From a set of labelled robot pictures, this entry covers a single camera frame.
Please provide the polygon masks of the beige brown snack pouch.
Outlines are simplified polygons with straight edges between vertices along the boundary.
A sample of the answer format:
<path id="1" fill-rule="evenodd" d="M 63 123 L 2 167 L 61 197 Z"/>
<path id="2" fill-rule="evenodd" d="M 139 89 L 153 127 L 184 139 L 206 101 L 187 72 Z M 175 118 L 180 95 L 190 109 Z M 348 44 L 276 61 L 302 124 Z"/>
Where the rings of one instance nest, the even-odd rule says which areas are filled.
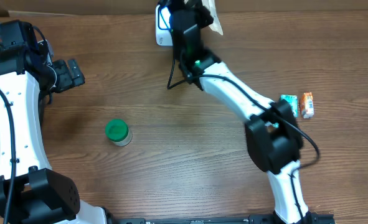
<path id="1" fill-rule="evenodd" d="M 215 5 L 215 0 L 202 0 L 203 5 L 210 11 L 210 15 L 213 18 L 213 23 L 209 25 L 210 29 L 214 32 L 223 35 L 222 26 L 220 24 L 219 18 L 217 16 L 217 9 Z"/>

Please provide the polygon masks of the green lid white jar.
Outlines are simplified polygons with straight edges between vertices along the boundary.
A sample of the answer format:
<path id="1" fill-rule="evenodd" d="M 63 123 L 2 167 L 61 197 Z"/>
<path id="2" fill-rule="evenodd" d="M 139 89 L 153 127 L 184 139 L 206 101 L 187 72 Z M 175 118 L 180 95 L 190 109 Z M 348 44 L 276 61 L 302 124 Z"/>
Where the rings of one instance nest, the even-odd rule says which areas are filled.
<path id="1" fill-rule="evenodd" d="M 105 127 L 107 138 L 115 145 L 124 147 L 128 145 L 132 138 L 129 126 L 122 119 L 113 119 Z"/>

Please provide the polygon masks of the teal tissue pack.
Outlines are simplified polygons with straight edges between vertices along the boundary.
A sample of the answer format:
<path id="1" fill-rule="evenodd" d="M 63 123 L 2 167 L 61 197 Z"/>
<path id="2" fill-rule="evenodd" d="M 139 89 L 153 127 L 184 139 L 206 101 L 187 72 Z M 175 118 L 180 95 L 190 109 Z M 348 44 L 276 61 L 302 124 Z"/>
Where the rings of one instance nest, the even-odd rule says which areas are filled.
<path id="1" fill-rule="evenodd" d="M 281 95 L 280 100 L 285 100 L 289 103 L 293 116 L 298 117 L 298 97 L 296 95 Z"/>

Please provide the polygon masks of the orange snack packet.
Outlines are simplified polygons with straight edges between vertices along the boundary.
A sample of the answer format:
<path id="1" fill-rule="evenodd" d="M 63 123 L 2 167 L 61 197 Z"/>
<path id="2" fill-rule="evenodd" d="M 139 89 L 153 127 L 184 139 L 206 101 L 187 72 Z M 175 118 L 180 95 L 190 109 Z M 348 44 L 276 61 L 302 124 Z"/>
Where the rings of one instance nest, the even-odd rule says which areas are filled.
<path id="1" fill-rule="evenodd" d="M 313 94 L 311 92 L 303 93 L 301 96 L 300 111 L 304 119 L 310 119 L 314 116 Z"/>

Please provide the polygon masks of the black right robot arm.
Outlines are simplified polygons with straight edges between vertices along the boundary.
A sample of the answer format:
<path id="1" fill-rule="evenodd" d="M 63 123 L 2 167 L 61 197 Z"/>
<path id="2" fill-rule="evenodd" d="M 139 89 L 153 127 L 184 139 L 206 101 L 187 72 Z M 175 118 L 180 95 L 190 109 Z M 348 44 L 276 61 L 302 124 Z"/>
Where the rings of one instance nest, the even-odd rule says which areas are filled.
<path id="1" fill-rule="evenodd" d="M 275 199 L 275 223 L 312 223 L 300 184 L 300 150 L 307 140 L 286 100 L 273 101 L 252 90 L 201 39 L 201 30 L 213 23 L 201 1 L 158 2 L 158 27 L 170 33 L 173 60 L 183 82 L 195 84 L 216 97 L 243 122 L 248 154 L 268 175 Z"/>

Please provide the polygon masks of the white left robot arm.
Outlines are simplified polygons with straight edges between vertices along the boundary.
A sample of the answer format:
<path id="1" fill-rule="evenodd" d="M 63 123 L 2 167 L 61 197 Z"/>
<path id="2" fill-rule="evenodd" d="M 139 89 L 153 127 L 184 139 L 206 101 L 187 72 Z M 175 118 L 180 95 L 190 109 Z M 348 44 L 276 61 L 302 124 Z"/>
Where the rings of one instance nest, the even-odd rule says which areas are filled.
<path id="1" fill-rule="evenodd" d="M 41 31 L 0 24 L 0 216 L 4 223 L 111 223 L 80 199 L 74 181 L 52 167 L 40 126 L 41 101 L 83 85 L 75 60 L 53 60 Z"/>

